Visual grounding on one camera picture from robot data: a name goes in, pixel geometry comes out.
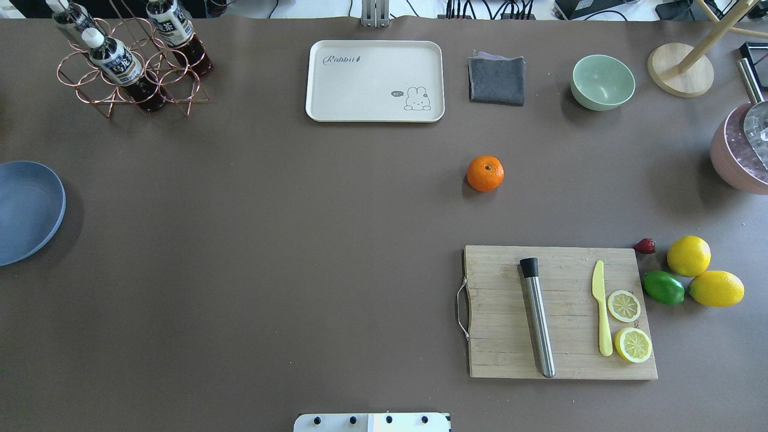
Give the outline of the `grey folded cloth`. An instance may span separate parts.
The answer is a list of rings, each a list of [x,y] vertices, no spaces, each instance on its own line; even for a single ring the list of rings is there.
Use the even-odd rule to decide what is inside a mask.
[[[469,98],[474,102],[523,106],[526,102],[526,60],[488,52],[468,57]]]

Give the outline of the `wooden cup tree stand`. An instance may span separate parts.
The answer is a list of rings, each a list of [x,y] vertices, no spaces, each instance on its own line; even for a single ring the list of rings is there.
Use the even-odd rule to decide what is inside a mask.
[[[722,17],[705,1],[694,4],[707,17],[702,35],[689,42],[670,39],[656,46],[647,58],[650,79],[661,90],[681,98],[738,89],[738,46],[744,41],[766,41],[766,17],[748,17],[760,1],[726,1]]]

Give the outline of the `orange fruit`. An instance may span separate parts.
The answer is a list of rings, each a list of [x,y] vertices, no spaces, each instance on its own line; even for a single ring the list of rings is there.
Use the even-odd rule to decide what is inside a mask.
[[[475,191],[488,192],[504,181],[505,170],[502,162],[496,157],[481,155],[469,163],[466,179]]]

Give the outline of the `pink bowl with ice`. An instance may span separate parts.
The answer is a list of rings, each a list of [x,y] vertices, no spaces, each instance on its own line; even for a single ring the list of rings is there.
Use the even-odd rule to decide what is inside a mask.
[[[751,104],[737,106],[716,129],[710,159],[722,180],[751,194],[767,195],[766,169],[743,132],[743,121]]]

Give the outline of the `tea bottle three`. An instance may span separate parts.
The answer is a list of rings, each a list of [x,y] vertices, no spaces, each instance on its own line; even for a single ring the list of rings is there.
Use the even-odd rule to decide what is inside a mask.
[[[46,4],[52,11],[52,19],[54,19],[58,30],[71,44],[79,46],[80,49],[88,49],[89,47],[82,38],[86,29],[96,28],[102,32],[99,24],[83,6],[69,1],[56,0],[47,0]]]

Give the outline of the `green lime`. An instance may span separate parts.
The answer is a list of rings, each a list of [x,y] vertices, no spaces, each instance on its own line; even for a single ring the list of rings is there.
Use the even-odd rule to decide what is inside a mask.
[[[650,271],[642,276],[644,291],[662,304],[676,305],[684,301],[686,290],[683,284],[669,272]]]

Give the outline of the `metal ice scoop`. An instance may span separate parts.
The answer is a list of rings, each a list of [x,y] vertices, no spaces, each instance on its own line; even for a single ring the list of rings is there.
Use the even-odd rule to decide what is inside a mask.
[[[757,158],[767,169],[767,102],[762,96],[748,58],[739,60],[738,71],[751,101],[751,107],[743,120],[743,132]]]

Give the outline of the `wooden cutting board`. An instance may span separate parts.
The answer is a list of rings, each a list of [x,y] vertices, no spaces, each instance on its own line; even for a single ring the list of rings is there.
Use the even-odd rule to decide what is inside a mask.
[[[655,380],[655,359],[641,363],[598,345],[598,303],[592,274],[604,263],[606,295],[633,293],[644,305],[635,251],[630,248],[544,248],[468,245],[464,293],[468,301],[469,374],[486,379],[541,379],[532,305],[520,262],[535,257],[559,380]]]

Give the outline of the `lemon slice far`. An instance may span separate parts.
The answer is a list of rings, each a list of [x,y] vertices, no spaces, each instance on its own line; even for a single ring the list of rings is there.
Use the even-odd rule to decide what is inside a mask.
[[[636,322],[641,316],[641,302],[633,293],[627,290],[617,290],[607,298],[607,311],[620,322]]]

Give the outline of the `green bowl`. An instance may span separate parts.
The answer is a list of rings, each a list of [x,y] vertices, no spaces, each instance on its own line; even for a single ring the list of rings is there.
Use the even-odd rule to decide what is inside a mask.
[[[570,89],[585,109],[603,112],[625,104],[635,93],[634,75],[622,61],[608,55],[589,55],[573,67]]]

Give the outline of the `lemon slice near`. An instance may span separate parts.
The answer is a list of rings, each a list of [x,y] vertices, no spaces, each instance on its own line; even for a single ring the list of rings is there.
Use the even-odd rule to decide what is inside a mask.
[[[639,328],[623,328],[614,336],[614,349],[626,361],[642,363],[653,353],[651,338]]]

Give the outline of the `blue plate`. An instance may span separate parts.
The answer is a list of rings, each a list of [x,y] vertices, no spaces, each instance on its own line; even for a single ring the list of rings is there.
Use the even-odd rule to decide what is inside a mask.
[[[66,209],[58,175],[35,161],[1,165],[1,265],[35,254],[57,232]]]

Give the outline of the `cream rabbit tray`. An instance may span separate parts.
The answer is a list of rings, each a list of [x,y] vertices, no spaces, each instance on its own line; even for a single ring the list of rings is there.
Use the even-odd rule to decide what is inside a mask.
[[[433,41],[321,40],[309,54],[305,112],[315,121],[425,122],[445,112]]]

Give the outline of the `yellow plastic knife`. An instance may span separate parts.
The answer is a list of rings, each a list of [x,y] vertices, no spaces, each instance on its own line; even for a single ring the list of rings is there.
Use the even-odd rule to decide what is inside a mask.
[[[603,260],[597,260],[595,267],[593,267],[592,296],[595,298],[595,301],[597,301],[598,307],[598,349],[603,356],[611,356],[613,353],[613,345],[611,342],[611,328],[607,320]]]

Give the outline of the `whole lemon two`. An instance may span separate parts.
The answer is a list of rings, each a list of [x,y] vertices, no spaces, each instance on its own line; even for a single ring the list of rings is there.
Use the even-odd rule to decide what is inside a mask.
[[[689,295],[708,307],[730,307],[743,300],[741,279],[727,271],[705,271],[689,283]]]

